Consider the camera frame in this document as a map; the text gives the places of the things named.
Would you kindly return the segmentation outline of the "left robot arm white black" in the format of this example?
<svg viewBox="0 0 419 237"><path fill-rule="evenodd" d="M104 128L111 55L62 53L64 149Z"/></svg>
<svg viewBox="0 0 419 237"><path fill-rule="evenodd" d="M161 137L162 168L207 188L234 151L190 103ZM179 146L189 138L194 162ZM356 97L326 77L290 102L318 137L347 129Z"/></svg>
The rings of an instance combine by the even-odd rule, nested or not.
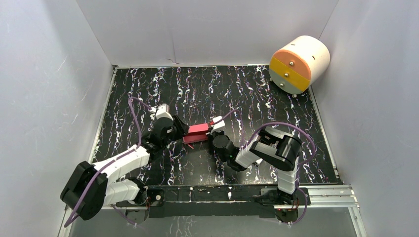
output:
<svg viewBox="0 0 419 237"><path fill-rule="evenodd" d="M149 165L162 155L173 141L187 135L189 126L178 116L158 118L150 131L119 155L93 164L79 163L61 192L60 199L73 210L73 215L89 220L104 206L129 201L143 205L148 200L146 185L134 178L120 178Z"/></svg>

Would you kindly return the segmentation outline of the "pink paper box sheet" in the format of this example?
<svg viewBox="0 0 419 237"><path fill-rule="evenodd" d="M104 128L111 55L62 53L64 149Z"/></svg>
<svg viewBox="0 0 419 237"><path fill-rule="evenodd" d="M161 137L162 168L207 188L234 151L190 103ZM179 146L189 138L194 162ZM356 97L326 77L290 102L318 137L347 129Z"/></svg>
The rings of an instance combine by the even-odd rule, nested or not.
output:
<svg viewBox="0 0 419 237"><path fill-rule="evenodd" d="M203 142L208 139L210 126L207 123L192 125L189 127L188 133L182 138L184 144L192 144Z"/></svg>

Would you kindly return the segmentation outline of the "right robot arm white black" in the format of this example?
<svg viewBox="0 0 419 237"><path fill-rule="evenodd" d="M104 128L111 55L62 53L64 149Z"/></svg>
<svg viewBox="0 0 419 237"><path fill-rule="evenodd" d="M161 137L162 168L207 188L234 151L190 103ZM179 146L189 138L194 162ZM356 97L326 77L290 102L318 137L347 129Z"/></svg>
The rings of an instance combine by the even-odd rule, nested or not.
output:
<svg viewBox="0 0 419 237"><path fill-rule="evenodd" d="M216 156L235 171L244 171L258 160L276 168L277 188L262 190L254 198L262 205L295 205L299 178L298 158L301 140L281 130L265 127L260 130L249 145L239 148L224 131L208 134L209 147Z"/></svg>

